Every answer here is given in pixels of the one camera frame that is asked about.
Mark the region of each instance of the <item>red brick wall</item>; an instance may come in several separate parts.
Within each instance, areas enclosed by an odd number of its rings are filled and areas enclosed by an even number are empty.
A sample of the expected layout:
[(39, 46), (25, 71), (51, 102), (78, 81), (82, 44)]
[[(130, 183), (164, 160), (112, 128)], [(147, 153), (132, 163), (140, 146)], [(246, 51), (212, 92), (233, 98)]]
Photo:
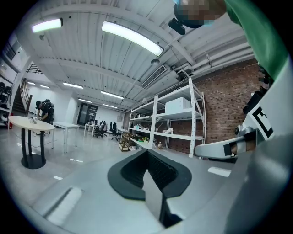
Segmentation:
[[(194, 80), (194, 84), (205, 95), (206, 143), (218, 142), (235, 137), (234, 130), (242, 124), (243, 108), (251, 93), (266, 87), (258, 81), (262, 77), (255, 59), (232, 65)], [(191, 121), (174, 121), (174, 133), (191, 135)], [(202, 123), (197, 121), (196, 135), (202, 135)], [(170, 138), (169, 148), (189, 153), (190, 142)]]

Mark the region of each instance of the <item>green fabric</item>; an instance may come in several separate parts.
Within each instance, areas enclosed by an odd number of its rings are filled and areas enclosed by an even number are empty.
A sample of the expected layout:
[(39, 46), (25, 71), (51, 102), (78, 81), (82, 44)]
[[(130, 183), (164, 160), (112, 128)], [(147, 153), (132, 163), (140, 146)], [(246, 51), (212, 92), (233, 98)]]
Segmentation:
[(250, 0), (225, 0), (230, 19), (245, 31), (255, 58), (276, 80), (288, 58), (286, 47), (264, 13)]

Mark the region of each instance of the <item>office chair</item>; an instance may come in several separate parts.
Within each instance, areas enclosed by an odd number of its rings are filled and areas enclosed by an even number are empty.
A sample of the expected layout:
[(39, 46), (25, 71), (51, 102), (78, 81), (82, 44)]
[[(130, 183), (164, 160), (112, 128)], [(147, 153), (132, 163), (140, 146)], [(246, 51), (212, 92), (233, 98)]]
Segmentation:
[(107, 136), (105, 134), (105, 132), (106, 132), (105, 129), (107, 131), (107, 124), (105, 121), (102, 121), (100, 127), (95, 129), (94, 136), (102, 137), (102, 138), (103, 138), (103, 136)]
[(113, 124), (112, 135), (114, 137), (112, 137), (111, 140), (113, 140), (113, 139), (116, 139), (116, 141), (120, 140), (120, 138), (118, 138), (119, 130), (117, 131), (117, 124), (116, 123)]

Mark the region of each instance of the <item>round white table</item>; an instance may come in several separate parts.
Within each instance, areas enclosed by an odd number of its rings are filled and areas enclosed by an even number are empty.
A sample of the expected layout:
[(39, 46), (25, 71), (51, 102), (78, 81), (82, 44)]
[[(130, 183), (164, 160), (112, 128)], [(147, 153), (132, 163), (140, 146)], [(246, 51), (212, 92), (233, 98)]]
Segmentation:
[[(29, 169), (38, 169), (46, 164), (45, 154), (44, 154), (44, 131), (52, 131), (54, 130), (54, 126), (37, 120), (37, 123), (30, 123), (29, 118), (22, 116), (9, 116), (9, 120), (12, 124), (22, 128), (22, 165)], [(28, 138), (28, 152), (26, 151), (26, 129), (27, 138)], [(41, 132), (41, 155), (32, 154), (32, 142), (31, 135), (32, 130)]]

